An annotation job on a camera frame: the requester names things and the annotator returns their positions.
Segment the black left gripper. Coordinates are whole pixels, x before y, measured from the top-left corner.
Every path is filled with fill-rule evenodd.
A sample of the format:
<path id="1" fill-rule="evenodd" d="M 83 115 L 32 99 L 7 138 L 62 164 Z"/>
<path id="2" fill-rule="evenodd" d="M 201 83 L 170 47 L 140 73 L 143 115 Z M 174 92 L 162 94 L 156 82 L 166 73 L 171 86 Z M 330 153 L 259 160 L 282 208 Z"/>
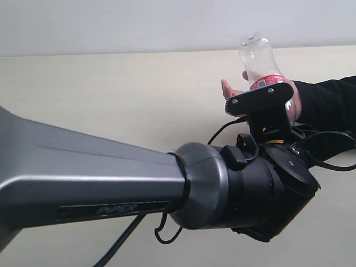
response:
<path id="1" fill-rule="evenodd" d="M 290 146 L 293 139 L 257 143 L 239 134 L 230 149 L 230 228 L 261 242 L 279 235 L 315 196 L 320 185 Z"/>

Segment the open bare human hand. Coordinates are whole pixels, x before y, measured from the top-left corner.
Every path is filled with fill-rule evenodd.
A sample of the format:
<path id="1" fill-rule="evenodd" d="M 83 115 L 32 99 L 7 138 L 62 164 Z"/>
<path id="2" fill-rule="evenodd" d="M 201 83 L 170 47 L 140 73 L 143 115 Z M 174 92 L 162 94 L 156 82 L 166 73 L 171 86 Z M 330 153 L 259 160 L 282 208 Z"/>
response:
<path id="1" fill-rule="evenodd" d="M 300 117 L 301 110 L 302 110 L 300 94 L 299 94 L 296 84 L 292 80 L 284 78 L 284 81 L 292 87 L 293 92 L 294 92 L 293 98 L 291 99 L 291 106 L 287 108 L 287 112 L 288 112 L 289 118 L 292 121 L 296 122 L 297 119 Z M 225 100 L 227 100 L 228 98 L 231 98 L 233 96 L 239 95 L 241 93 L 244 93 L 244 91 L 234 89 L 231 86 L 231 84 L 229 84 L 228 81 L 225 79 L 221 80 L 221 89 L 222 89 L 222 92 L 223 92 L 222 94 L 223 94 L 223 97 Z"/>

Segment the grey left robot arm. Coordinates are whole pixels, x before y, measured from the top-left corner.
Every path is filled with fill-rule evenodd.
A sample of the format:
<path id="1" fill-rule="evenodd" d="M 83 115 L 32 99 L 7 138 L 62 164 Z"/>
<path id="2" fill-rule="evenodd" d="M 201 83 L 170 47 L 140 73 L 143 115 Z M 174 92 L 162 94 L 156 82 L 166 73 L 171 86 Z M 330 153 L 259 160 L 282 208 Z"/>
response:
<path id="1" fill-rule="evenodd" d="M 319 187 L 278 144 L 248 159 L 198 142 L 163 153 L 1 109 L 1 248 L 24 228 L 156 212 L 184 229 L 232 228 L 268 242 Z"/>

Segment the black sleeved forearm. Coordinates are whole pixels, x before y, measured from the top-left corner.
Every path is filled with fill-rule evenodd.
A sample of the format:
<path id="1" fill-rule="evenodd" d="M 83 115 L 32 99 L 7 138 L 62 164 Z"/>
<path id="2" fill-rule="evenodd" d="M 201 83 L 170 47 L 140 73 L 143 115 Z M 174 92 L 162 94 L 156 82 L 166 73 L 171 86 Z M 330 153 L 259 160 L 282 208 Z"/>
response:
<path id="1" fill-rule="evenodd" d="M 293 81 L 298 123 L 317 131 L 338 131 L 355 138 L 355 76 L 317 83 Z"/>

